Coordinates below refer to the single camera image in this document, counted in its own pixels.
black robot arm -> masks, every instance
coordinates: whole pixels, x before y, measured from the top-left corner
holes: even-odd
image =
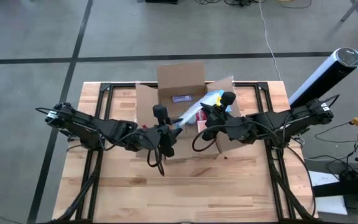
[[[49,110],[37,108],[38,111]],[[116,119],[102,120],[74,109],[69,103],[59,103],[49,110],[45,122],[70,137],[77,136],[84,147],[91,150],[104,149],[101,139],[105,138],[113,146],[137,152],[140,148],[157,149],[164,155],[174,155],[172,146],[181,129],[170,130],[171,121],[167,109],[161,105],[153,107],[158,125],[137,129],[137,123]]]
[[[328,124],[333,118],[328,105],[318,99],[279,113],[268,111],[234,118],[225,110],[235,98],[234,93],[225,92],[220,106],[202,105],[202,110],[207,115],[207,129],[202,133],[205,141],[212,140],[218,132],[223,132],[230,140],[238,140],[244,144],[271,139],[275,147],[285,147],[291,136],[305,133],[310,125]]]

metal table leg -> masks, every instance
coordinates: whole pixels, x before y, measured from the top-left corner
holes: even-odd
[[[345,22],[347,18],[353,13],[353,11],[358,7],[358,0],[353,4],[353,6],[345,13],[345,15],[342,17],[341,21]]]

open cardboard box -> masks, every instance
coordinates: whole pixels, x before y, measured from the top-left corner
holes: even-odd
[[[195,104],[209,91],[233,91],[232,78],[227,77],[220,81],[205,85],[205,65],[203,62],[187,62],[173,65],[159,65],[157,67],[158,89],[145,85],[136,85],[137,123],[139,126],[152,127],[158,124],[153,116],[153,106],[164,105],[168,109],[171,119],[179,118],[187,109]],[[192,101],[174,103],[172,96],[191,95]],[[232,116],[240,116],[239,107],[235,101],[231,105]],[[235,141],[230,141],[226,134],[219,133],[216,142],[203,152],[195,152],[191,148],[194,137],[198,134],[197,123],[185,125],[173,145],[175,155],[165,158],[165,163],[184,161],[192,157],[216,157],[219,153],[240,147]],[[195,148],[201,149],[210,142],[199,138]],[[137,157],[146,157],[147,153],[139,151]]]

wooden table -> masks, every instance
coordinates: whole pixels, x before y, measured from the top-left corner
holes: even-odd
[[[268,84],[274,111],[289,109],[283,82]],[[94,114],[99,85],[99,82],[84,83],[78,110]],[[258,112],[252,88],[238,87],[236,95],[243,115]],[[134,88],[114,89],[110,118],[133,121],[135,107]],[[291,146],[302,157],[299,145],[292,142]],[[67,153],[53,218],[59,217],[80,191],[86,153],[82,148]],[[291,151],[285,151],[284,159],[292,192],[311,212],[313,200],[304,167]],[[283,193],[280,195],[288,217]],[[105,152],[93,221],[276,222],[264,143],[256,141],[216,159],[190,159],[165,165],[165,177],[149,167],[145,159],[135,158],[133,152],[121,147]]]

gray floor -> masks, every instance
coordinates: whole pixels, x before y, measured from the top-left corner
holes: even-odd
[[[284,9],[263,3],[268,39],[274,52],[358,50],[358,15],[338,23],[351,6],[344,0],[312,0],[307,9]],[[0,1],[0,59],[71,57],[86,0]],[[182,0],[177,6],[136,0],[94,0],[80,57],[268,53],[257,4],[239,9],[223,2],[201,6]],[[278,58],[291,95],[325,57]],[[156,65],[179,61],[78,63],[68,101],[78,104],[85,81],[155,80]],[[233,75],[236,80],[278,80],[271,58],[205,60],[208,80]],[[44,158],[50,128],[37,106],[59,100],[68,63],[0,65],[0,215],[25,223]],[[316,140],[313,135],[358,116],[358,70],[327,96],[340,93],[332,124],[312,127],[304,135],[305,157],[343,156],[352,144]],[[354,139],[346,127],[327,139]],[[67,144],[59,137],[39,212],[52,215]],[[358,217],[320,214],[327,221],[358,223]]]

